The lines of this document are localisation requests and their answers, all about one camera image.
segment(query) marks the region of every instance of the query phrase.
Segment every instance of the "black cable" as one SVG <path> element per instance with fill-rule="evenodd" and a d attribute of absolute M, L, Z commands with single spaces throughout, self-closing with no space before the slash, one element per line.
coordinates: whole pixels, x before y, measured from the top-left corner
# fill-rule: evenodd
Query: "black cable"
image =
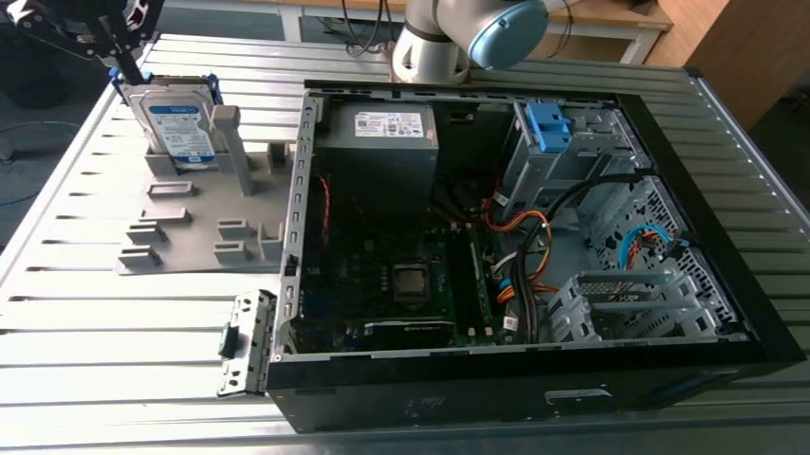
<path fill-rule="evenodd" d="M 565 11 L 568 12 L 568 18 L 565 21 L 565 28 L 563 29 L 561 36 L 559 37 L 559 42 L 556 43 L 556 49 L 553 50 L 551 55 L 547 57 L 547 59 L 556 57 L 559 52 L 561 52 L 561 50 L 565 48 L 565 46 L 568 45 L 568 41 L 571 40 L 571 34 L 573 32 L 573 11 L 571 10 L 571 5 L 568 4 L 568 0 L 561 0 L 561 2 L 565 5 Z"/>
<path fill-rule="evenodd" d="M 342 20 L 345 21 L 345 27 L 349 30 L 349 36 L 352 37 L 353 42 L 345 44 L 345 53 L 352 57 L 358 57 L 365 52 L 372 53 L 368 49 L 370 48 L 370 44 L 377 39 L 377 31 L 380 30 L 380 22 L 381 22 L 381 8 L 382 8 L 384 0 L 380 0 L 377 5 L 377 19 L 374 20 L 374 28 L 370 32 L 370 37 L 368 38 L 368 42 L 361 46 L 361 50 L 357 53 L 352 52 L 352 47 L 360 46 L 358 38 L 354 34 L 354 29 L 352 28 L 352 21 L 349 20 L 349 13 L 345 9 L 345 0 L 340 0 L 340 7 L 342 8 Z"/>
<path fill-rule="evenodd" d="M 575 185 L 572 185 L 560 195 L 553 199 L 552 204 L 545 211 L 545 219 L 548 222 L 552 221 L 556 212 L 585 191 L 601 185 L 604 183 L 637 183 L 644 178 L 644 175 L 640 173 L 612 173 L 608 175 L 600 175 L 599 177 L 589 178 L 587 180 L 581 180 Z M 515 289 L 515 298 L 520 300 L 523 306 L 529 310 L 533 308 L 533 314 L 536 315 L 536 305 L 533 304 L 533 294 L 531 293 L 531 288 L 528 286 L 527 279 L 527 251 L 528 246 L 531 245 L 531 241 L 537 236 L 540 232 L 540 228 L 543 227 L 543 221 L 537 220 L 536 224 L 531 227 L 531 231 L 520 245 L 517 246 L 517 254 L 515 255 L 513 265 L 512 265 L 512 286 Z M 531 338 L 531 342 L 539 342 L 539 328 L 543 327 L 547 319 L 549 317 L 548 312 L 543 314 L 541 320 L 536 322 L 533 327 L 533 335 Z"/>
<path fill-rule="evenodd" d="M 384 2 L 384 14 L 388 16 L 388 36 L 390 37 L 390 41 L 396 42 L 396 37 L 393 36 L 393 21 L 390 20 L 390 8 L 388 7 L 388 0 L 382 0 Z"/>

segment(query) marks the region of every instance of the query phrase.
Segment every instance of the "motherboard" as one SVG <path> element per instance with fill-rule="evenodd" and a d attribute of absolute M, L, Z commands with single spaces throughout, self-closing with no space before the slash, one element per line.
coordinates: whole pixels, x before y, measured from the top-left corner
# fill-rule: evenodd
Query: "motherboard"
<path fill-rule="evenodd" d="M 293 324 L 298 351 L 495 344 L 479 235 L 473 226 L 336 227 L 306 268 Z"/>

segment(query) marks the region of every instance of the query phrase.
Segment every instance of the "table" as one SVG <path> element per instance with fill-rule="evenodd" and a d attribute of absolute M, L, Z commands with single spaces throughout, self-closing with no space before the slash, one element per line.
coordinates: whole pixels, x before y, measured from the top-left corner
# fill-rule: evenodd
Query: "table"
<path fill-rule="evenodd" d="M 377 4 L 376 0 L 348 0 L 349 17 L 373 21 L 377 18 Z M 404 22 L 405 0 L 388 0 L 388 5 L 390 19 Z M 169 0 L 165 7 L 278 14 L 284 40 L 293 43 L 301 42 L 301 17 L 342 17 L 338 0 Z M 669 18 L 657 6 L 644 16 L 625 8 L 624 0 L 583 0 L 572 5 L 572 12 L 573 35 L 629 40 L 620 60 L 623 64 L 641 64 L 657 36 L 672 27 Z M 561 34 L 568 20 L 567 11 L 555 11 L 549 18 L 547 33 Z"/>
<path fill-rule="evenodd" d="M 245 149 L 292 142 L 302 80 L 386 80 L 340 45 L 162 35 L 153 72 L 213 70 L 241 107 Z M 639 94 L 797 339 L 810 349 L 810 222 L 701 79 L 679 69 L 545 61 L 472 71 L 476 83 Z M 110 88 L 0 256 L 0 447 L 130 453 L 805 453 L 810 363 L 655 412 L 475 427 L 297 435 L 272 402 L 218 401 L 218 330 L 236 294 L 272 274 L 118 277 L 121 228 L 146 142 Z"/>

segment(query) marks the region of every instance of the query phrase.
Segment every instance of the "metal bracket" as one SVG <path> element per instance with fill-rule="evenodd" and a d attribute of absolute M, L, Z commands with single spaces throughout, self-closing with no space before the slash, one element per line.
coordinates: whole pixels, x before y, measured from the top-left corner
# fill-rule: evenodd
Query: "metal bracket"
<path fill-rule="evenodd" d="M 230 319 L 222 327 L 218 354 L 222 375 L 216 396 L 264 395 L 261 383 L 276 317 L 276 296 L 254 290 L 236 296 Z"/>

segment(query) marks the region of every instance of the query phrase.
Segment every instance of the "blue plastic latch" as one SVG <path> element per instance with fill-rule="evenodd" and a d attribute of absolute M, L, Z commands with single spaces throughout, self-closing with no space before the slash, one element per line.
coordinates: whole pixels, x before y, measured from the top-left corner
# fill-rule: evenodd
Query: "blue plastic latch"
<path fill-rule="evenodd" d="M 527 103 L 528 126 L 540 142 L 540 152 L 560 154 L 571 143 L 568 120 L 561 117 L 559 106 L 553 102 Z"/>

